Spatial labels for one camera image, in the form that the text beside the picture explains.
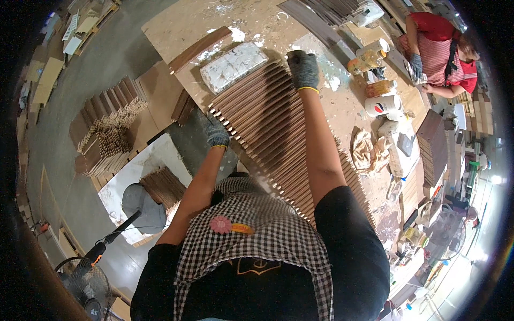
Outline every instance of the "hand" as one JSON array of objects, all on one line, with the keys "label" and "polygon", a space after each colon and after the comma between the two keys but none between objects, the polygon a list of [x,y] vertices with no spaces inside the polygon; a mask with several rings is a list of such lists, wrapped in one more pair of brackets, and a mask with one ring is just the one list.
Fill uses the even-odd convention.
[{"label": "hand", "polygon": [[417,53],[413,53],[411,55],[410,63],[412,70],[414,71],[414,77],[416,78],[416,81],[421,79],[423,74],[423,63],[421,62],[421,56]]},{"label": "hand", "polygon": [[426,93],[431,93],[432,92],[432,86],[429,85],[429,84],[422,84],[421,85],[421,91],[422,92],[426,92]]},{"label": "hand", "polygon": [[207,144],[211,147],[223,146],[227,148],[230,143],[230,135],[225,127],[210,112],[207,112],[206,117],[201,114],[202,113],[200,112],[200,123],[202,124],[205,135],[207,136]]},{"label": "hand", "polygon": [[294,50],[287,53],[287,64],[291,69],[292,82],[296,90],[310,88],[319,93],[319,70],[316,56],[307,54],[303,50]]}]

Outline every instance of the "gray floor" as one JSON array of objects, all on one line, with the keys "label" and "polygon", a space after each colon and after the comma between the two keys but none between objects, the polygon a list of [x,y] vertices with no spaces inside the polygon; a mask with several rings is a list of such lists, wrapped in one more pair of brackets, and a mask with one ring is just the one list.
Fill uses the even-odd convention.
[{"label": "gray floor", "polygon": [[[75,56],[60,78],[39,123],[29,132],[29,173],[27,190],[34,217],[46,218],[58,231],[64,226],[87,252],[96,240],[114,228],[91,180],[76,176],[77,152],[69,138],[69,124],[83,107],[85,99],[109,88],[128,75],[138,77],[157,61],[157,51],[141,31],[141,26],[176,0],[124,1],[120,9],[94,36],[80,57]],[[184,127],[171,125],[171,135],[186,167],[194,175],[206,152],[205,135],[198,124],[197,111]],[[233,153],[223,160],[218,178],[235,167]],[[155,240],[138,248],[120,237],[109,245],[100,267],[111,284],[124,296],[132,298],[137,281]],[[53,243],[41,242],[52,263],[61,257]]]}]

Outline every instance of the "orange tag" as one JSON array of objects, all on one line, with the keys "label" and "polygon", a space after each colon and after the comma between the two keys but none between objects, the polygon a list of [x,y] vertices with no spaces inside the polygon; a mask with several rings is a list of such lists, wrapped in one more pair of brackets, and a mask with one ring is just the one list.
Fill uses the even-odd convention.
[{"label": "orange tag", "polygon": [[241,224],[241,223],[233,223],[231,231],[245,233],[245,234],[255,233],[254,229],[252,229],[251,227],[249,227],[246,224]]}]

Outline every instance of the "cable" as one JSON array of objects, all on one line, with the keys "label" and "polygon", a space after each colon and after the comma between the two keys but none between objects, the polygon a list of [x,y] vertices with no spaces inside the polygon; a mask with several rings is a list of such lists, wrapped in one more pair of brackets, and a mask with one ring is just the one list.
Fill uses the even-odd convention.
[{"label": "cable", "polygon": [[[140,228],[160,228],[160,226],[140,226]],[[137,229],[136,227],[133,227],[133,228],[128,228],[128,229],[125,229],[123,231],[127,231],[127,230],[131,230],[131,229]],[[97,245],[99,242],[105,240],[105,238],[107,236],[110,236],[110,235],[113,235],[114,233],[122,233],[123,231],[118,231],[118,232],[111,232],[107,235],[105,235],[104,237],[102,237],[101,239],[99,239],[98,241],[95,242],[95,245]]]}]

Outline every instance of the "red shirt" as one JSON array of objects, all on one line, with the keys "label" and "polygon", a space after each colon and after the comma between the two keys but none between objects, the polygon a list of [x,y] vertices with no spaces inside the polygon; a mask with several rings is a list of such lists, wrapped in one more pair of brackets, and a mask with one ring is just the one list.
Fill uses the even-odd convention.
[{"label": "red shirt", "polygon": [[[460,31],[456,31],[455,27],[447,19],[430,13],[430,12],[414,12],[411,13],[412,19],[418,26],[418,31],[432,41],[446,41],[455,37],[459,39]],[[464,72],[464,80],[450,83],[451,85],[461,85],[467,92],[472,93],[476,86],[476,63],[472,61],[466,63],[460,60],[462,71]]]}]

